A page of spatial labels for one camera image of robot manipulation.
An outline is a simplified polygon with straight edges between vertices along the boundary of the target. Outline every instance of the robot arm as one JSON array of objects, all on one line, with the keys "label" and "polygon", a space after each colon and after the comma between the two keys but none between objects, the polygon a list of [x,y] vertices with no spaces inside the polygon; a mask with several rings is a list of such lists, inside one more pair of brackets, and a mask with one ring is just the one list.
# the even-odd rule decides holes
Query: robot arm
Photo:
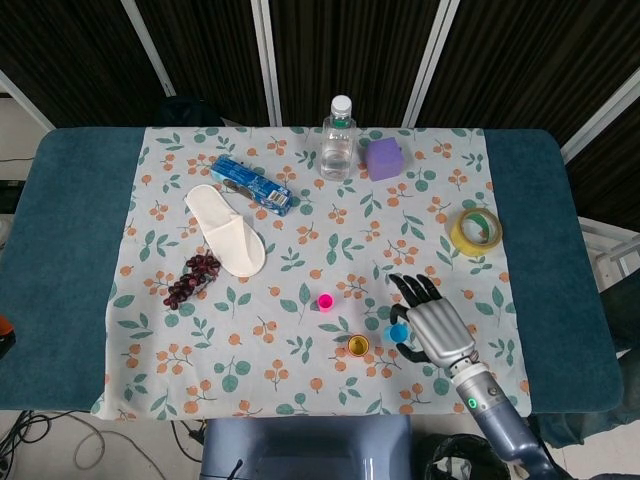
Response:
[{"label": "robot arm", "polygon": [[478,363],[475,341],[449,300],[424,275],[417,276],[419,282],[408,275],[389,278],[410,307],[393,305],[391,323],[407,320],[424,349],[397,344],[398,351],[411,362],[449,368],[458,395],[503,461],[520,464],[531,479],[562,478],[487,367]]}]

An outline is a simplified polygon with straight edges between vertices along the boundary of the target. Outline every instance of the tablecloth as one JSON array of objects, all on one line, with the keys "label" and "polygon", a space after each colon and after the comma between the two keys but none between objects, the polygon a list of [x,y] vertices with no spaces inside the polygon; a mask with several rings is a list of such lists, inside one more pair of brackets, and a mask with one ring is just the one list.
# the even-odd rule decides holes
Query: tablecloth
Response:
[{"label": "tablecloth", "polygon": [[[439,286],[512,402],[530,411],[504,249],[466,258],[447,235],[465,208],[497,214],[482,130],[358,133],[360,150],[394,136],[407,161],[402,175],[373,183],[359,165],[342,183],[322,180],[318,129],[147,130],[107,307],[108,381],[94,413],[461,412],[446,372],[406,362],[381,338],[400,300],[393,272],[423,273]],[[223,274],[171,312],[161,302],[167,287],[207,248],[183,197],[213,183],[221,154],[292,189],[295,208],[281,218],[218,186],[260,233],[267,264],[250,279]],[[340,299],[330,314],[313,302],[323,291]],[[353,333],[371,342],[364,358],[346,355]]]}]

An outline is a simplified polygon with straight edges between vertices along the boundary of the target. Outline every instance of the metal frame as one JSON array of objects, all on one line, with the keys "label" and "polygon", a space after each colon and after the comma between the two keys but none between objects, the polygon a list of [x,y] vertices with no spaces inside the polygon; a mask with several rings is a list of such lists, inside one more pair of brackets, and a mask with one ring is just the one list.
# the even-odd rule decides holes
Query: metal frame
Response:
[{"label": "metal frame", "polygon": [[427,91],[431,85],[433,74],[438,66],[444,43],[449,36],[451,24],[458,11],[460,0],[440,0],[436,16],[431,25],[431,32],[427,45],[424,48],[422,61],[418,68],[416,81],[409,97],[407,110],[402,120],[403,128],[413,128],[418,120],[418,115],[422,109],[422,104],[427,96]]},{"label": "metal frame", "polygon": [[269,124],[272,127],[282,126],[282,111],[280,108],[280,92],[278,90],[278,70],[273,47],[273,32],[271,30],[271,13],[269,0],[251,0],[253,25],[256,31],[256,42],[260,55],[262,83],[267,101]]},{"label": "metal frame", "polygon": [[38,108],[27,98],[27,96],[22,93],[22,90],[18,88],[18,86],[11,81],[9,77],[5,75],[5,73],[0,70],[0,86],[9,94],[11,97],[18,102],[22,108],[24,108],[29,115],[33,117],[33,119],[38,122],[42,128],[46,131],[50,132],[51,130],[55,130],[55,126],[53,123],[49,121],[44,114],[38,110]]},{"label": "metal frame", "polygon": [[565,165],[640,97],[640,68],[611,95],[593,116],[565,143],[560,151]]},{"label": "metal frame", "polygon": [[136,34],[140,39],[140,43],[142,43],[144,51],[147,52],[147,57],[149,58],[153,69],[156,71],[156,75],[158,76],[158,80],[162,85],[164,94],[167,97],[173,97],[176,94],[176,90],[173,88],[173,83],[171,83],[169,74],[164,68],[164,64],[162,63],[162,59],[158,54],[158,50],[156,50],[156,46],[153,43],[151,35],[149,35],[149,30],[147,30],[147,26],[144,23],[142,15],[140,14],[140,10],[138,10],[138,5],[136,4],[135,0],[120,0],[120,2],[122,3],[122,7],[127,12],[129,21],[136,31]]}]

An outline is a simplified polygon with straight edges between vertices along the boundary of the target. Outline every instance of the floor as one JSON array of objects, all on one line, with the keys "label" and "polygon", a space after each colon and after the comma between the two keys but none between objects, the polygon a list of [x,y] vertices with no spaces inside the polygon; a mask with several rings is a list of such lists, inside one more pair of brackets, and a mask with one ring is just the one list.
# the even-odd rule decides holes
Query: floor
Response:
[{"label": "floor", "polygon": [[[31,162],[8,161],[14,158],[31,158],[45,131],[29,117],[12,99],[0,98],[0,180],[24,180]],[[590,251],[599,288],[614,283],[619,275],[606,262],[597,259]],[[0,411],[0,438],[15,420],[18,412]],[[178,450],[170,424],[166,422],[106,422],[88,414],[74,414],[99,430],[116,431],[128,436],[141,448],[168,479],[197,479],[199,464],[183,456]],[[418,434],[434,433],[479,433],[468,415],[414,416],[414,431]],[[182,444],[189,454],[200,458],[202,447],[186,436],[185,429],[177,425]],[[105,433],[104,457],[91,470],[80,471],[74,465],[77,445],[91,431],[69,417],[56,420],[45,440],[18,449],[12,479],[39,478],[47,472],[51,480],[83,478],[111,479],[161,478],[151,463],[125,438]],[[556,461],[576,478],[589,478],[598,473],[640,473],[640,457],[637,455],[637,439],[640,438],[640,422],[619,427],[612,432],[595,435],[585,445],[553,450]],[[77,450],[77,463],[87,466],[100,455],[100,442],[96,436],[89,438]]]}]

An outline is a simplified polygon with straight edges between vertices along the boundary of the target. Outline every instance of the grapes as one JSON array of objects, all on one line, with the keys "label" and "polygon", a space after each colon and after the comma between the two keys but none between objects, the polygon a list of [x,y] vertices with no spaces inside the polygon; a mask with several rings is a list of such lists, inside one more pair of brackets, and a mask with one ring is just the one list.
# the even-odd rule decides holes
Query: grapes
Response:
[{"label": "grapes", "polygon": [[185,265],[191,273],[185,273],[169,287],[169,296],[162,303],[171,310],[177,310],[180,303],[192,294],[202,291],[210,282],[215,281],[220,271],[220,262],[211,252],[195,255]]}]

